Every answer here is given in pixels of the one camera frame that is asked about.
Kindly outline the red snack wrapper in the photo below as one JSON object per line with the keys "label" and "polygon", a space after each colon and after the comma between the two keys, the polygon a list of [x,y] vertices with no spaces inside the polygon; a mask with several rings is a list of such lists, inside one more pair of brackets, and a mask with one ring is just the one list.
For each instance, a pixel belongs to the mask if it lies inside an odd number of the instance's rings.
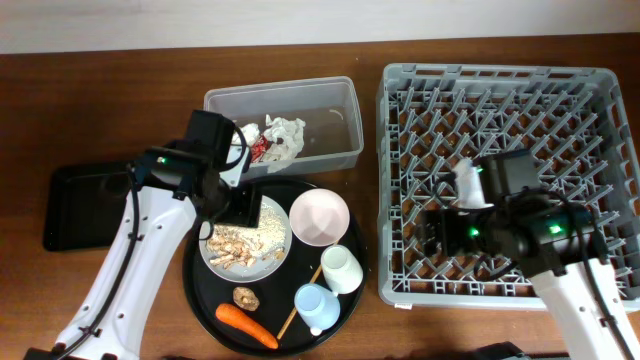
{"label": "red snack wrapper", "polygon": [[260,135],[251,146],[251,162],[260,162],[270,146],[271,142],[264,135]]}

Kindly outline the pink bowl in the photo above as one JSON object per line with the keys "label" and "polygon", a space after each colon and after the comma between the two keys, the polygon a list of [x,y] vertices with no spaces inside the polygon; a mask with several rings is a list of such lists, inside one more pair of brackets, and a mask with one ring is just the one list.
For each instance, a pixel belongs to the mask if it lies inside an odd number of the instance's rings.
{"label": "pink bowl", "polygon": [[350,225],[350,212],[337,193],[322,188],[305,191],[289,210],[290,227],[303,243],[325,247],[339,241]]}

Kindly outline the white tissue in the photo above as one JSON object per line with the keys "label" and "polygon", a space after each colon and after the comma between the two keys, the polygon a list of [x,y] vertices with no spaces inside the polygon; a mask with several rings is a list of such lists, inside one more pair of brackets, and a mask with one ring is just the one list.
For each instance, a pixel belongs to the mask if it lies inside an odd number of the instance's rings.
{"label": "white tissue", "polygon": [[306,122],[302,119],[288,120],[283,117],[272,118],[265,115],[264,129],[258,123],[241,126],[248,146],[251,146],[260,135],[264,135],[271,146],[260,162],[289,161],[295,159],[304,148],[304,130]]}

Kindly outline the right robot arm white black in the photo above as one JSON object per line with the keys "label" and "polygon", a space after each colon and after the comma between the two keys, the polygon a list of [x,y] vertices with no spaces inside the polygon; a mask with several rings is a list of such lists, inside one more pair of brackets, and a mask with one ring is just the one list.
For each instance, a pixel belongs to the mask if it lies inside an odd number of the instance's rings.
{"label": "right robot arm white black", "polygon": [[638,358],[594,216],[543,186],[528,150],[463,159],[437,182],[454,185],[457,197],[422,212],[425,254],[504,256],[532,284],[571,358]]}

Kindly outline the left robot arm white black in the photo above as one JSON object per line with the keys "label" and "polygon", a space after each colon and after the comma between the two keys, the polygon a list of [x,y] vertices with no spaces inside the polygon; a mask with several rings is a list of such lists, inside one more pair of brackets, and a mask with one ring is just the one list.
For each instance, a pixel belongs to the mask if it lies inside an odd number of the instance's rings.
{"label": "left robot arm white black", "polygon": [[222,217],[255,226],[260,198],[242,190],[251,152],[241,128],[195,110],[186,134],[151,147],[127,169],[118,231],[82,305],[52,349],[28,359],[137,359],[146,322],[179,244]]}

